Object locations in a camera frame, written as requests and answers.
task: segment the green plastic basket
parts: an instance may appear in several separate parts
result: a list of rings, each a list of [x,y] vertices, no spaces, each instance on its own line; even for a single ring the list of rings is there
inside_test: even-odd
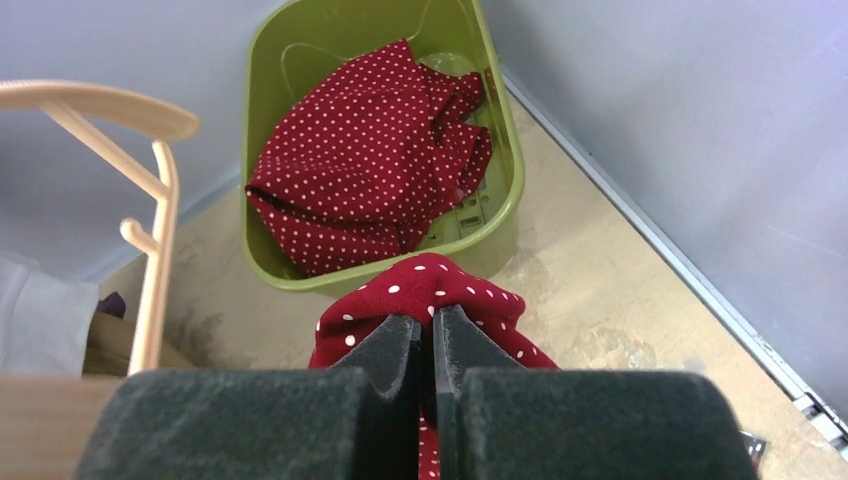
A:
[[[469,273],[490,277],[517,248],[524,159],[478,0],[300,0],[271,15],[250,52],[242,184],[287,111],[339,65],[401,38],[409,40],[419,62],[450,75],[481,72],[485,79],[486,100],[470,120],[491,131],[494,154],[485,179],[462,205],[433,223],[417,251],[446,255]],[[244,196],[241,209],[249,264],[282,290],[340,295],[403,258],[307,278]]]

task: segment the red cloth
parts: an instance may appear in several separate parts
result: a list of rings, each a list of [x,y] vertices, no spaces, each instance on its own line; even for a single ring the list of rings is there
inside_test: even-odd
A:
[[[274,127],[245,190],[307,275],[411,252],[473,192],[492,145],[462,123],[477,73],[417,65],[406,40],[339,67]]]
[[[409,315],[432,335],[433,313],[462,305],[465,313],[505,352],[528,368],[556,364],[515,329],[524,300],[468,275],[447,258],[432,253],[398,262],[367,285],[351,292],[321,316],[309,368],[326,368],[345,356],[391,314]],[[439,476],[439,437],[424,417],[419,427],[419,479]]]

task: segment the gray wall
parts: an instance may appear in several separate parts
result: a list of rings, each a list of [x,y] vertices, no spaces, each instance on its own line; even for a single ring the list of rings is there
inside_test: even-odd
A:
[[[519,89],[848,412],[848,3],[485,5]]]
[[[183,217],[235,185],[247,51],[286,0],[3,0],[0,80],[105,83],[163,98],[200,116],[174,144]],[[108,129],[154,169],[149,142]],[[125,216],[149,222],[153,202],[41,114],[0,113],[0,248],[45,270],[100,279],[136,252]]]

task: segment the white fabric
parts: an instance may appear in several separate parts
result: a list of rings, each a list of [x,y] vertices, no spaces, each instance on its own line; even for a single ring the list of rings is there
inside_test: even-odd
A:
[[[80,375],[98,294],[0,250],[0,371]]]

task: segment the beige table surface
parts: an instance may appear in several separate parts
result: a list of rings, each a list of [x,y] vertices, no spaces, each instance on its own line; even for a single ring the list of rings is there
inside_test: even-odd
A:
[[[842,460],[724,327],[517,104],[527,161],[520,246],[492,280],[527,300],[519,329],[563,368],[697,366],[743,429],[771,442],[765,479],[848,479]],[[178,230],[166,337],[200,366],[299,368],[332,299],[254,277],[239,191]],[[103,285],[134,311],[143,260]]]

